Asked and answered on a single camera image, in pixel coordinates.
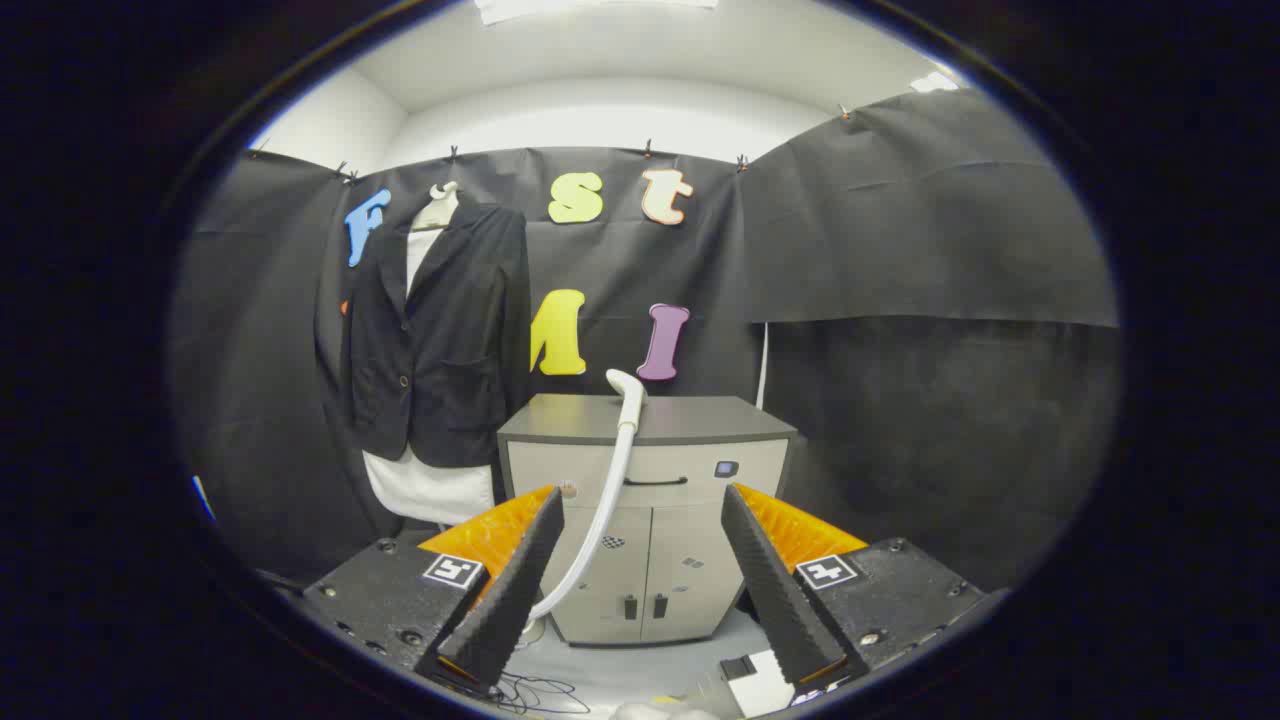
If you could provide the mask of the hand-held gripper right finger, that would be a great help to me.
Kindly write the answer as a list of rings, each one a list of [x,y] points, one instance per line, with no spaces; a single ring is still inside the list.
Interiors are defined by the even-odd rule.
[[[902,537],[867,542],[741,483],[721,524],[783,679],[827,691],[937,644],[988,602]]]

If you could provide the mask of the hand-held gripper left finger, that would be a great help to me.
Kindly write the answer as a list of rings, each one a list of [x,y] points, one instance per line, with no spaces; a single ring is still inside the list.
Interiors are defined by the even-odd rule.
[[[420,543],[376,541],[307,587],[303,606],[375,660],[486,696],[563,528],[562,495],[543,486]]]

